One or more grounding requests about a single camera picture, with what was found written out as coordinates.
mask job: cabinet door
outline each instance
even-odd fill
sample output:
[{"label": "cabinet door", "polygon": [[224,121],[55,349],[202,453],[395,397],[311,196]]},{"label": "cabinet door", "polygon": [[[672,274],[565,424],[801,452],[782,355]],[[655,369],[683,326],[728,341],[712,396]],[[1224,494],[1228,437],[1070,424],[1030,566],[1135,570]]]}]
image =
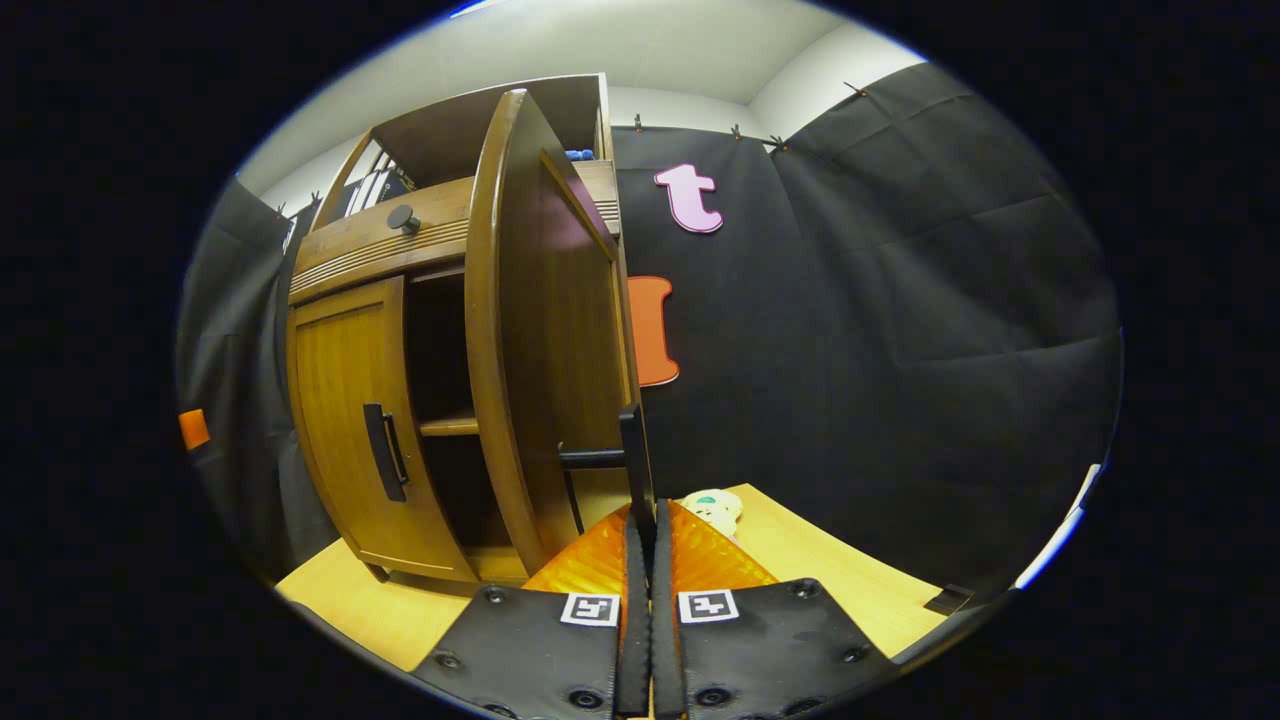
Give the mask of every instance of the cabinet door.
[{"label": "cabinet door", "polygon": [[[467,359],[494,493],[530,573],[579,536],[557,446],[621,447],[618,411],[639,400],[623,283],[564,149],[532,97],[508,91],[471,196]],[[631,500],[623,470],[593,474],[575,482],[580,506]]]},{"label": "cabinet door", "polygon": [[404,278],[289,313],[289,392],[312,480],[357,557],[475,580],[419,454],[404,369]]}]

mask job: drawer knob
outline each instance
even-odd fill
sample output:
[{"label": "drawer knob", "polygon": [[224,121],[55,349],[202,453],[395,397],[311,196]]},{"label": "drawer knob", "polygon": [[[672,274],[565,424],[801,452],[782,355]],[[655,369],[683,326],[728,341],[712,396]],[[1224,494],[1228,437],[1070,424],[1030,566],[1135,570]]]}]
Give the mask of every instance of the drawer knob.
[{"label": "drawer knob", "polygon": [[404,234],[416,233],[421,224],[422,220],[413,217],[413,209],[408,205],[401,205],[392,210],[390,215],[387,215],[387,227],[392,229],[399,228]]}]

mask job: cabinet door handle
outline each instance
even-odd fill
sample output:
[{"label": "cabinet door handle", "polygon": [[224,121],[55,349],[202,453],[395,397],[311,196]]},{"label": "cabinet door handle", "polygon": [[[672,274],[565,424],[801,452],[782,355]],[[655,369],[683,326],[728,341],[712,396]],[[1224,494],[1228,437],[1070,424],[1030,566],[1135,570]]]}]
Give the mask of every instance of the cabinet door handle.
[{"label": "cabinet door handle", "polygon": [[369,447],[374,451],[374,464],[387,491],[387,500],[404,502],[404,488],[408,475],[404,473],[404,457],[396,437],[396,423],[390,413],[383,413],[378,402],[365,404],[365,429],[369,430]]}]

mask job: ceiling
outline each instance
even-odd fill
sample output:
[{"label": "ceiling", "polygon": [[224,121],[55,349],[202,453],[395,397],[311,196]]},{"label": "ceiling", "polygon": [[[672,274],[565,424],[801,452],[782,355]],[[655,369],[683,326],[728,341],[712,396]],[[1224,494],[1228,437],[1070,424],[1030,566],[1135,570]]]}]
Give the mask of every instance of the ceiling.
[{"label": "ceiling", "polygon": [[611,86],[745,105],[846,22],[796,0],[507,0],[408,35],[338,78],[257,149],[238,179],[261,193],[372,124],[526,78],[604,72]]}]

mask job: table surface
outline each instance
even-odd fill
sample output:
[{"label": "table surface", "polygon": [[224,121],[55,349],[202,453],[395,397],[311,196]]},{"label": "table surface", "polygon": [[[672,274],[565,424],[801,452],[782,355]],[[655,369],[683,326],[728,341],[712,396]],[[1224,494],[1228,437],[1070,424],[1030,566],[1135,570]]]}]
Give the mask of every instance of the table surface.
[{"label": "table surface", "polygon": [[[924,603],[941,588],[859,552],[749,484],[739,544],[780,580],[815,578],[892,657],[945,619]],[[403,670],[417,667],[481,584],[392,573],[379,583],[340,538],[275,585],[339,632]]]}]

